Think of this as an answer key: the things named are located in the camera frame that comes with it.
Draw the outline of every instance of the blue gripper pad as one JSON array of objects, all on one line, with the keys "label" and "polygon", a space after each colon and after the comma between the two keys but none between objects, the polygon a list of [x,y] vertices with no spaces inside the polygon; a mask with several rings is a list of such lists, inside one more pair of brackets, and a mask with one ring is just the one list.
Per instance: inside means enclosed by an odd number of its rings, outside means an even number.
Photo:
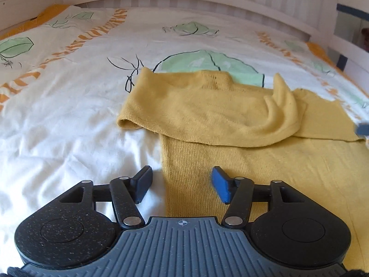
[{"label": "blue gripper pad", "polygon": [[230,204],[233,199],[236,186],[234,181],[228,176],[222,174],[223,170],[217,170],[214,167],[211,171],[211,182],[217,191],[220,200],[225,204]]},{"label": "blue gripper pad", "polygon": [[49,270],[25,265],[34,277],[338,277],[340,265],[297,270],[260,255],[241,230],[214,217],[152,217],[143,228],[123,231],[105,255],[83,267]]},{"label": "blue gripper pad", "polygon": [[369,136],[369,123],[358,124],[355,133],[359,136]]}]

